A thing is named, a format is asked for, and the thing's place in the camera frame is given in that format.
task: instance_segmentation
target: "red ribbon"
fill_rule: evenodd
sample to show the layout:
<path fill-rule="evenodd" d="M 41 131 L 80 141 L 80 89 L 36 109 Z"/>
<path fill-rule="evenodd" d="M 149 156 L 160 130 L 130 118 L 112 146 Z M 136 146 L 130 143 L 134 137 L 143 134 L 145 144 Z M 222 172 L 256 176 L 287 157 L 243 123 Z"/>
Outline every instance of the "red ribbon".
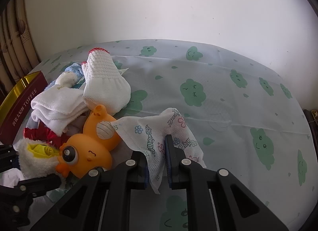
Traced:
<path fill-rule="evenodd" d="M 62 133 L 61 137 L 57 136 L 50 128 L 46 127 L 43 122 L 40 122 L 38 129 L 24 128 L 23 136 L 31 140 L 45 140 L 48 144 L 57 149 L 70 138 L 70 136 L 67 136 L 65 133 Z"/>

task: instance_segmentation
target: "white sock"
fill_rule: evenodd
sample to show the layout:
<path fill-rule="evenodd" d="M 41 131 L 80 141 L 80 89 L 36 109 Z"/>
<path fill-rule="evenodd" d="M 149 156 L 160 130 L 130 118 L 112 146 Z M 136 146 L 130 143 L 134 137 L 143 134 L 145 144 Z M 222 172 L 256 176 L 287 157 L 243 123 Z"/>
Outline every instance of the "white sock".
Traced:
<path fill-rule="evenodd" d="M 86 86 L 83 100 L 89 109 L 102 104 L 107 113 L 114 115 L 130 100 L 130 85 L 120 75 L 112 57 L 103 48 L 94 48 L 82 63 Z"/>

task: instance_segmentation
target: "light blue bed sheet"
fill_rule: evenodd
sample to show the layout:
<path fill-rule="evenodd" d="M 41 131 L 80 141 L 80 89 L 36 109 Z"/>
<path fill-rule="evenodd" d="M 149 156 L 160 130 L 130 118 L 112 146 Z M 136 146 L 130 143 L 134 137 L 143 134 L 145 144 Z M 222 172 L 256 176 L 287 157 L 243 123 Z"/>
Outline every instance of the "light blue bed sheet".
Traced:
<path fill-rule="evenodd" d="M 132 106 L 116 117 L 177 108 L 208 169 L 228 169 L 290 231 L 303 225 L 317 203 L 317 158 L 306 118 L 276 72 L 217 46 L 173 40 L 80 46 L 47 58 L 33 71 L 42 70 L 50 83 L 69 65 L 86 61 L 95 47 L 107 49 L 117 68 L 129 68 L 123 77 L 132 92 L 147 92 L 133 101 L 141 110 Z M 185 191 L 170 190 L 166 178 L 159 191 L 132 192 L 130 230 L 184 230 Z"/>

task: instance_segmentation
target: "white cloth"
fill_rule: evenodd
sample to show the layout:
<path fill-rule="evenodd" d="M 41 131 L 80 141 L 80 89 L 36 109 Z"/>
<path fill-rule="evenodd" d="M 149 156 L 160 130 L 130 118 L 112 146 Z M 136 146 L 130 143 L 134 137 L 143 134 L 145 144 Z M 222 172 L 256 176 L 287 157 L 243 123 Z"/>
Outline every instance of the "white cloth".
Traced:
<path fill-rule="evenodd" d="M 165 165 L 164 139 L 167 134 L 172 135 L 174 146 L 183 149 L 187 158 L 206 167 L 203 151 L 175 108 L 167 108 L 157 116 L 126 116 L 111 124 L 130 149 L 146 156 L 149 182 L 157 194 Z"/>
<path fill-rule="evenodd" d="M 19 181 L 25 180 L 22 172 L 17 168 L 9 169 L 2 173 L 0 185 L 13 188 Z"/>
<path fill-rule="evenodd" d="M 118 70 L 118 72 L 120 73 L 120 75 L 123 75 L 126 70 L 128 70 L 128 68 L 127 69 L 120 69 L 120 70 Z M 85 77 L 83 76 L 72 88 L 84 90 L 85 87 L 86 87 L 86 82 L 85 82 Z"/>
<path fill-rule="evenodd" d="M 82 63 L 86 86 L 83 100 L 89 109 L 102 104 L 107 113 L 114 115 L 130 100 L 130 85 L 120 75 L 112 57 L 103 48 L 94 48 Z"/>
<path fill-rule="evenodd" d="M 88 110 L 82 96 L 83 90 L 54 85 L 33 98 L 31 117 L 61 136 L 70 122 Z"/>

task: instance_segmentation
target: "blue towel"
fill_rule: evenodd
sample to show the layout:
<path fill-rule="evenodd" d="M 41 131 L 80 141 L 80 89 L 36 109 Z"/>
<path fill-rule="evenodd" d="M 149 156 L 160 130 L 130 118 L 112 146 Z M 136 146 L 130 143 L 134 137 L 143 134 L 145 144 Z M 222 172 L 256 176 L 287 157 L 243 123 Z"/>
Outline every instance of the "blue towel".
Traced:
<path fill-rule="evenodd" d="M 68 66 L 64 72 L 66 72 L 66 71 L 72 71 L 76 74 L 76 76 L 77 76 L 76 82 L 78 82 L 82 77 L 84 77 L 82 66 L 77 62 L 73 63 L 71 66 Z M 53 80 L 44 90 L 47 90 L 50 87 L 52 87 L 53 85 L 55 85 L 55 81 L 56 80 Z"/>

